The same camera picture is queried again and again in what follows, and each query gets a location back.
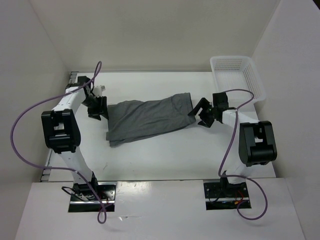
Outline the grey shorts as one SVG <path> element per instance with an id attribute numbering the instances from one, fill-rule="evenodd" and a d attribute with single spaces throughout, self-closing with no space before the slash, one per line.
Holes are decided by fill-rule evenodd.
<path id="1" fill-rule="evenodd" d="M 161 100 L 129 100 L 108 106 L 106 140 L 114 148 L 184 129 L 196 122 L 189 92 Z"/>

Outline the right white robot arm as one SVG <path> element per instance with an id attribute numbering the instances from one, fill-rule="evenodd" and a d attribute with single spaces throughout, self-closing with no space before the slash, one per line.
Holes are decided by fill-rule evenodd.
<path id="1" fill-rule="evenodd" d="M 231 107 L 228 91 L 214 93 L 212 102 L 202 98 L 189 112 L 189 116 L 198 115 L 199 125 L 210 128 L 214 122 L 232 127 L 231 140 L 218 169 L 219 182 L 215 186 L 208 186 L 206 198 L 217 200 L 220 198 L 239 197 L 243 187 L 253 179 L 250 169 L 254 166 L 265 166 L 276 160 L 278 152 L 270 121 L 259 121 L 240 112 L 244 103 Z M 227 157 L 234 142 L 238 143 L 239 163 L 232 170 L 224 170 Z"/>

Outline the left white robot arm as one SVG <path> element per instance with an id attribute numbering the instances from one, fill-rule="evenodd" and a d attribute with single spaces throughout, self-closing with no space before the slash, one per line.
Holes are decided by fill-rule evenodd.
<path id="1" fill-rule="evenodd" d="M 77 88 L 87 84 L 90 79 L 87 76 L 79 76 L 77 82 L 66 86 L 64 96 L 60 102 L 50 111 L 41 114 L 41 122 L 45 144 L 58 154 L 72 172 L 73 190 L 78 196 L 89 200 L 96 200 L 100 194 L 97 178 L 94 172 L 87 166 L 80 150 L 81 133 L 76 121 L 75 113 L 80 105 L 87 107 L 88 117 L 96 120 L 109 118 L 107 98 L 102 96 L 105 90 L 103 85 L 86 87 L 73 92 Z"/>

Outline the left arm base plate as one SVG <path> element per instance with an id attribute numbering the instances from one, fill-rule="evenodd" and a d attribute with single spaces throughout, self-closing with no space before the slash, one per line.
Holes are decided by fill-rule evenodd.
<path id="1" fill-rule="evenodd" d="M 84 196 L 79 191 L 77 192 L 75 185 L 72 187 L 63 186 L 61 188 L 70 196 L 68 212 L 69 213 L 98 213 L 102 210 L 99 201 L 90 193 L 89 196 Z M 116 200 L 116 183 L 115 182 L 99 182 L 97 188 L 102 203 L 107 212 L 115 211 Z"/>

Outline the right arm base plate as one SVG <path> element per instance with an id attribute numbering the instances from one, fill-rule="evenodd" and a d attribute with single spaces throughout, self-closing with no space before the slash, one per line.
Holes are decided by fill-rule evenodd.
<path id="1" fill-rule="evenodd" d="M 245 182 L 231 184 L 228 180 L 204 181 L 204 197 L 207 211 L 251 209 L 249 192 Z"/>

